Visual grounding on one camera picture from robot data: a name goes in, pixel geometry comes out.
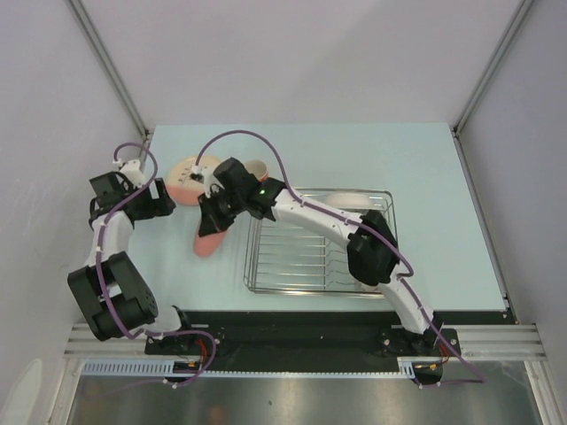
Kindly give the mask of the beige pink floral plate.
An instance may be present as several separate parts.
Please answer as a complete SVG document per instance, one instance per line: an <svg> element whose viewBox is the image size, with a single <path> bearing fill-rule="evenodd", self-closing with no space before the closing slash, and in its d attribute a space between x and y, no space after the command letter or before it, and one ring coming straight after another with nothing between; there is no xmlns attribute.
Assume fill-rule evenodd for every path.
<svg viewBox="0 0 567 425"><path fill-rule="evenodd" d="M205 191L202 182L190 178L196 159L193 156L178 162L165 179L168 195L179 205L198 206L198 197Z"/></svg>

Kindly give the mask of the white ceramic plate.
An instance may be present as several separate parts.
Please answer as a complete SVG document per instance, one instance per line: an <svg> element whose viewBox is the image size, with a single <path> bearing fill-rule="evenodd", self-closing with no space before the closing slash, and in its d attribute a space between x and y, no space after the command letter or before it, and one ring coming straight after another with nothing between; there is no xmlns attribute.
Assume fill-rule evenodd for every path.
<svg viewBox="0 0 567 425"><path fill-rule="evenodd" d="M339 209L370 209L373 206L370 198L362 193L332 192L325 204Z"/></svg>

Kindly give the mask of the pink plastic cup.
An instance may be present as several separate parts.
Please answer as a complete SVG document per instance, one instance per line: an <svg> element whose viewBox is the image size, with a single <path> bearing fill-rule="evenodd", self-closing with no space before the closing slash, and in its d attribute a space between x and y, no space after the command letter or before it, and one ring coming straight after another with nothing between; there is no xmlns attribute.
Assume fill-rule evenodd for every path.
<svg viewBox="0 0 567 425"><path fill-rule="evenodd" d="M212 256L222 245L227 232L215 233L208 236L196 234L193 242L193 251L200 258Z"/></svg>

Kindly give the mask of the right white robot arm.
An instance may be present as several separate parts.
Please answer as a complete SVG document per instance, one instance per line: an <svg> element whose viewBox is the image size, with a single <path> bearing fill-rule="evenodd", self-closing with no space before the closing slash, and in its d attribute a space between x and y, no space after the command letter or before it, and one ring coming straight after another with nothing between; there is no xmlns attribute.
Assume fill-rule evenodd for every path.
<svg viewBox="0 0 567 425"><path fill-rule="evenodd" d="M348 270L356 281L383 294L409 332L408 343L415 353L429 355L439 347L434 312L408 282L414 269L379 211L360 214L311 200L286 180L257 179L235 158L215 168L195 164L190 177L204 186L198 197L199 236L222 233L239 214L247 213L256 220L283 222L324 237L346 252Z"/></svg>

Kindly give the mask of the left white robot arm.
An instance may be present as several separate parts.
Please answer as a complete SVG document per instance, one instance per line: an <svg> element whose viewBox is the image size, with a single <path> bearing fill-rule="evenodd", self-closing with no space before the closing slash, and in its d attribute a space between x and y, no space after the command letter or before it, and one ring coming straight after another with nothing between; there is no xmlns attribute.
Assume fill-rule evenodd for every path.
<svg viewBox="0 0 567 425"><path fill-rule="evenodd" d="M183 324L180 310L160 307L128 256L135 223L165 217L175 209L161 178L154 181L157 196L147 185L137 188L121 172L90 180L95 196L89 203L93 243L83 267L67 276L67 283L93 335L100 341L121 338L140 328L165 334L174 352L189 352L195 331Z"/></svg>

